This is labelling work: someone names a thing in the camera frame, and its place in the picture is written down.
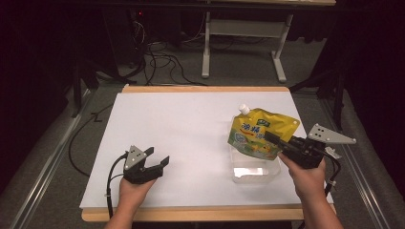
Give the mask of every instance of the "white table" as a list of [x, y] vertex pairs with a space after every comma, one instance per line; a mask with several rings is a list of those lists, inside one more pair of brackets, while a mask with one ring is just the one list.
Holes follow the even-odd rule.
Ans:
[[[237, 184], [231, 178], [229, 122], [240, 103], [273, 113], [299, 115], [287, 88], [126, 87], [117, 96], [80, 207], [87, 221], [107, 221], [107, 176], [130, 145], [155, 147], [146, 167], [170, 156], [135, 215], [136, 221], [229, 221], [302, 219], [288, 168], [268, 184]], [[300, 126], [295, 132], [305, 136]], [[114, 174], [122, 173], [118, 164]], [[119, 178], [112, 182], [117, 206]]]
[[[213, 0], [215, 2], [244, 2], [244, 3], [266, 3], [266, 4], [284, 4], [284, 5], [308, 5], [308, 6], [334, 6], [334, 0]], [[282, 83], [287, 81], [283, 66], [280, 61], [281, 52], [291, 26], [292, 14], [286, 17], [285, 21], [264, 22], [264, 21], [246, 21], [246, 20], [223, 20], [211, 19], [210, 12], [205, 14], [205, 44], [202, 56], [202, 77], [209, 77], [210, 49], [209, 40], [213, 34], [234, 35], [234, 36], [252, 36], [252, 37], [272, 37], [278, 38], [278, 46], [271, 51], [271, 59], [277, 73], [278, 80]]]

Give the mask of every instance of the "forearm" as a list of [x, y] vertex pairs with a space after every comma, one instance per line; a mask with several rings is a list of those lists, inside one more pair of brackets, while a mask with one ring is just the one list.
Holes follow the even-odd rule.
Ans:
[[306, 228], [343, 228], [342, 224], [325, 198], [312, 200], [302, 199], [302, 204]]
[[120, 206], [116, 212], [114, 213], [113, 217], [108, 221], [105, 225], [105, 229], [112, 229], [112, 228], [132, 228], [132, 223], [134, 220], [134, 215], [137, 209], [128, 207], [128, 206]]

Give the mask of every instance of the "white board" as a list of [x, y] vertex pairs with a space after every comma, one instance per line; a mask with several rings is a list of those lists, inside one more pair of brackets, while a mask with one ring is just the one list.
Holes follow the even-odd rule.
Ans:
[[[300, 120], [289, 92], [118, 94], [80, 208], [107, 207], [108, 174], [131, 145], [142, 151], [155, 147], [146, 167], [170, 156], [163, 177], [142, 207], [300, 203], [284, 163], [270, 183], [232, 181], [229, 122], [242, 103]], [[294, 135], [306, 136], [302, 125]], [[123, 163], [114, 175], [122, 174]], [[115, 178], [111, 183], [113, 206], [117, 206], [119, 181]]]

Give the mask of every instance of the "black curtain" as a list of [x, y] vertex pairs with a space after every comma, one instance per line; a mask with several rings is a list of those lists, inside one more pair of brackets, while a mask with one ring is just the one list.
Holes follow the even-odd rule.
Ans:
[[1, 3], [0, 192], [67, 105], [72, 56], [59, 22], [46, 2]]
[[[400, 2], [348, 1], [348, 7], [365, 11], [339, 17], [312, 77], [332, 69], [344, 75], [345, 88], [368, 138], [405, 197], [405, 9]], [[338, 76], [331, 74], [312, 86], [320, 86], [324, 95], [333, 96]]]

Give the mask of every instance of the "metal bracket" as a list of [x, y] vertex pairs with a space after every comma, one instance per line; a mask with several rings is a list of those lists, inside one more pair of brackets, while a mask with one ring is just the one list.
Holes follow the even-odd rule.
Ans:
[[124, 170], [129, 170], [136, 164], [138, 164], [143, 159], [147, 158], [148, 155], [142, 150], [138, 149], [136, 146], [132, 145], [129, 148], [128, 157], [125, 161]]
[[308, 138], [329, 144], [355, 144], [355, 138], [349, 138], [331, 131], [319, 124], [315, 124], [308, 134]]

